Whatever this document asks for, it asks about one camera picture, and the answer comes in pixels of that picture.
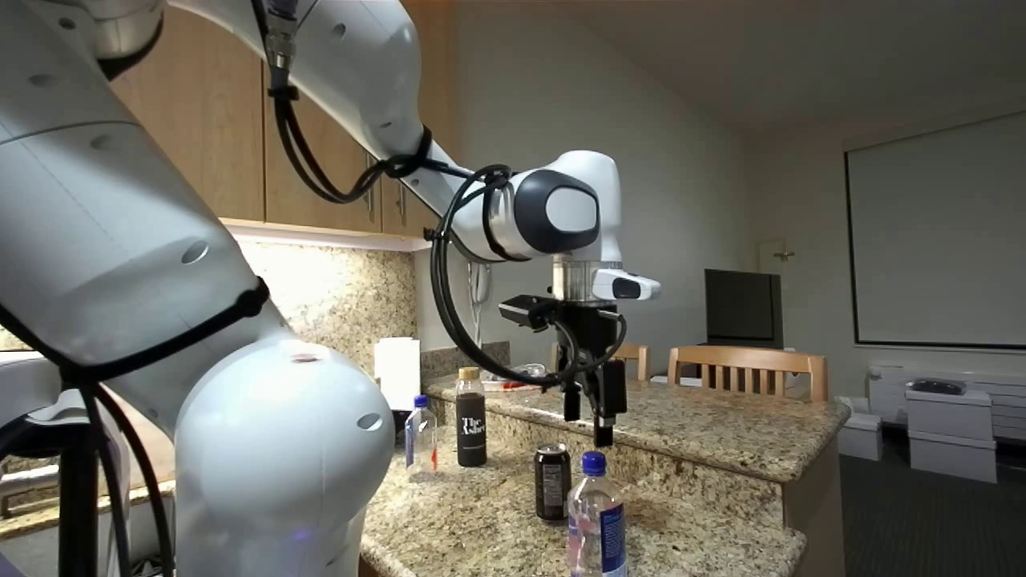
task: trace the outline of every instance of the chair back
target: chair back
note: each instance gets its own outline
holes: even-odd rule
[[[809,401],[826,401],[825,355],[747,345],[672,345],[668,382],[681,382],[681,369],[700,369],[706,388],[737,394],[784,394],[795,376],[809,382]]]
[[[611,360],[634,362],[634,379],[648,382],[648,345],[622,343]]]

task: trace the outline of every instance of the television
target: television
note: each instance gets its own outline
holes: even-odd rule
[[[783,351],[780,276],[706,268],[706,343]]]

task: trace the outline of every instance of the wooden cabinet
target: wooden cabinet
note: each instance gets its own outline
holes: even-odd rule
[[[337,190],[349,190],[356,175],[371,163],[369,155],[349,139],[349,130],[343,130],[312,101],[296,101],[293,107],[296,107],[298,129],[312,143],[321,171],[330,175],[330,182],[337,182]],[[267,222],[343,228],[343,232],[378,232],[375,192],[349,205],[335,205],[301,182],[301,175],[293,171],[282,152],[274,107],[267,107],[264,155],[267,155]]]
[[[455,155],[455,0],[404,0],[404,7],[420,33],[420,117],[437,142]],[[324,172],[341,190],[349,190],[371,163],[369,155],[312,101],[298,101],[296,111]],[[352,205],[327,205],[293,171],[274,129],[274,111],[267,117],[267,124],[267,222],[404,237],[420,237],[423,228],[437,223],[437,216],[404,182],[387,175],[378,180],[375,192]]]
[[[158,47],[111,86],[215,216],[264,217],[260,57],[240,40],[167,10]]]
[[[455,0],[404,0],[420,33],[420,117],[460,155],[455,129]],[[167,10],[155,54],[114,80],[114,92],[221,217],[420,237],[437,216],[400,182],[349,205],[313,195],[293,171],[264,89],[260,57],[224,28]],[[324,172],[349,190],[369,155],[312,101],[298,124]]]

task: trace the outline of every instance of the ceiling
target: ceiling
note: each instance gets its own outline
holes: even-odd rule
[[[1026,0],[559,2],[747,136],[1026,86]]]

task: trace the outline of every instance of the black bottle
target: black bottle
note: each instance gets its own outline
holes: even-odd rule
[[[488,461],[483,388],[475,366],[455,376],[455,457],[462,467]]]

